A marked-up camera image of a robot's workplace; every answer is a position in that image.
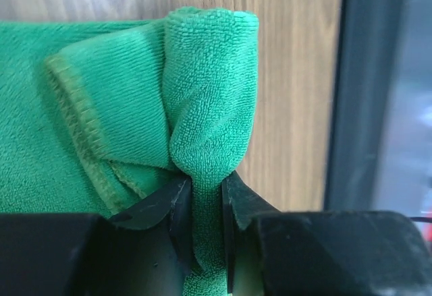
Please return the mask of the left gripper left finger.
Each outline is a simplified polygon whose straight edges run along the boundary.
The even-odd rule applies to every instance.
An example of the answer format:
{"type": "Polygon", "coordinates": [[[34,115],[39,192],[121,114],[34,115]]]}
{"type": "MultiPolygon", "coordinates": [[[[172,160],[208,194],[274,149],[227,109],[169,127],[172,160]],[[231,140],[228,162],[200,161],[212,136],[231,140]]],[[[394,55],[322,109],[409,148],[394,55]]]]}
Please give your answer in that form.
{"type": "Polygon", "coordinates": [[[127,210],[3,213],[2,295],[181,295],[192,255],[191,191],[177,177],[127,210]]]}

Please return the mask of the green towel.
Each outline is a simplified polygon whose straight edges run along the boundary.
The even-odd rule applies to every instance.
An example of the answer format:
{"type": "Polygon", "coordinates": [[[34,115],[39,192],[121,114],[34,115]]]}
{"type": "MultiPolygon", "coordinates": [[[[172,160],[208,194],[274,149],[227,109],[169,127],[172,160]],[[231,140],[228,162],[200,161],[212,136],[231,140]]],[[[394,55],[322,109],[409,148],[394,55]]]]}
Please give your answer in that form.
{"type": "Polygon", "coordinates": [[[192,179],[185,295],[226,295],[219,185],[246,154],[259,19],[1,23],[1,210],[110,216],[192,179]]]}

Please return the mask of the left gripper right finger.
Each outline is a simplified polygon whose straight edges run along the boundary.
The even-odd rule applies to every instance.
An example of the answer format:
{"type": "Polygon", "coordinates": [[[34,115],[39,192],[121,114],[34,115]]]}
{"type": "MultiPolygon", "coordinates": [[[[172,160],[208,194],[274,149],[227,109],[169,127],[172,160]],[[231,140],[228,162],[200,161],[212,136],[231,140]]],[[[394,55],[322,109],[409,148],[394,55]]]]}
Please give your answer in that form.
{"type": "Polygon", "coordinates": [[[390,211],[282,212],[237,173],[221,183],[231,295],[430,295],[431,254],[390,211]]]}

